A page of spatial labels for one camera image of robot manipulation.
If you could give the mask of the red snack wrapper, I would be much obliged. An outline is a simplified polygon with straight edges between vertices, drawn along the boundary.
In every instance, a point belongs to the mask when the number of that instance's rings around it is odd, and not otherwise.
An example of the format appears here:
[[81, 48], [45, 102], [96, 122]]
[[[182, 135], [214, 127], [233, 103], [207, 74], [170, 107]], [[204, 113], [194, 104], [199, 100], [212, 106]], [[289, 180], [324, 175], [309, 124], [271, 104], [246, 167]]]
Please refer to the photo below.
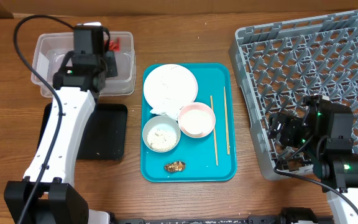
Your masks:
[[109, 42], [107, 40], [104, 41], [105, 46], [108, 46], [108, 50], [112, 52], [120, 51], [120, 38], [111, 39]]

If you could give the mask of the white napkin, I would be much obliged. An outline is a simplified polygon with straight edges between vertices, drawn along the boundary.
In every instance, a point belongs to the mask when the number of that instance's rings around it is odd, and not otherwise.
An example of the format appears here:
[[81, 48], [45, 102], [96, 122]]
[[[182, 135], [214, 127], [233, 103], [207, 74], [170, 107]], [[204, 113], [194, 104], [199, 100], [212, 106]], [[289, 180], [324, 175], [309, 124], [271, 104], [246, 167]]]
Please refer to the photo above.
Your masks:
[[181, 107], [177, 105], [160, 105], [152, 108], [150, 110], [150, 113], [160, 116], [167, 116], [177, 121], [180, 111], [181, 111]]

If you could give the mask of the pink bowl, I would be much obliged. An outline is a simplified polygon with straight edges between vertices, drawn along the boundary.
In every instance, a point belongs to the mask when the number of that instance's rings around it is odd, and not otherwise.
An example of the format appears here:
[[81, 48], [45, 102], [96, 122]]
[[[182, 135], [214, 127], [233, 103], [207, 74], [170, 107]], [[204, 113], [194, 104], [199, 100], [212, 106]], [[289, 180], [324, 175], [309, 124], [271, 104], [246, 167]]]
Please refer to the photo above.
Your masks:
[[191, 138], [203, 138], [215, 127], [213, 110], [204, 103], [194, 102], [184, 106], [178, 115], [178, 125]]

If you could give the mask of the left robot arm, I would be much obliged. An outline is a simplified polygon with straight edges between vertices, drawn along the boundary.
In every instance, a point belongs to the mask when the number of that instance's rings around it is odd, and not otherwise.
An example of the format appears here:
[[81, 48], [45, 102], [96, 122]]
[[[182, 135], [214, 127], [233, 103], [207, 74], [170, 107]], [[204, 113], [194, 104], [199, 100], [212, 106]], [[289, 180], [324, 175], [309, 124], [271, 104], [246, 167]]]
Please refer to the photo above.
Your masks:
[[23, 179], [6, 185], [6, 205], [15, 223], [113, 223], [111, 212], [90, 209], [74, 188], [81, 138], [106, 77], [114, 70], [109, 31], [98, 22], [71, 26], [74, 49], [65, 54], [53, 82], [48, 83], [19, 49], [18, 32], [27, 21], [21, 20], [14, 29], [14, 47], [24, 65], [52, 93], [52, 107]]

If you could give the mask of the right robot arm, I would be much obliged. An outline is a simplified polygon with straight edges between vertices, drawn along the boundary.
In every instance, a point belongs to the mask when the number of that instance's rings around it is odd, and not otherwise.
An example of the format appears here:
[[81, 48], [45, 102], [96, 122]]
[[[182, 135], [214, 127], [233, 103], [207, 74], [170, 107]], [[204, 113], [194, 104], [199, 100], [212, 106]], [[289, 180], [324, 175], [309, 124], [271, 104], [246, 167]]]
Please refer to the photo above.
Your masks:
[[[333, 213], [334, 223], [358, 223], [358, 154], [351, 136], [354, 115], [349, 106], [324, 95], [305, 96], [304, 117], [284, 112], [268, 118], [268, 138], [294, 147], [290, 156], [279, 156], [274, 172], [321, 186]], [[284, 172], [281, 166], [304, 153], [313, 165], [315, 179]]]

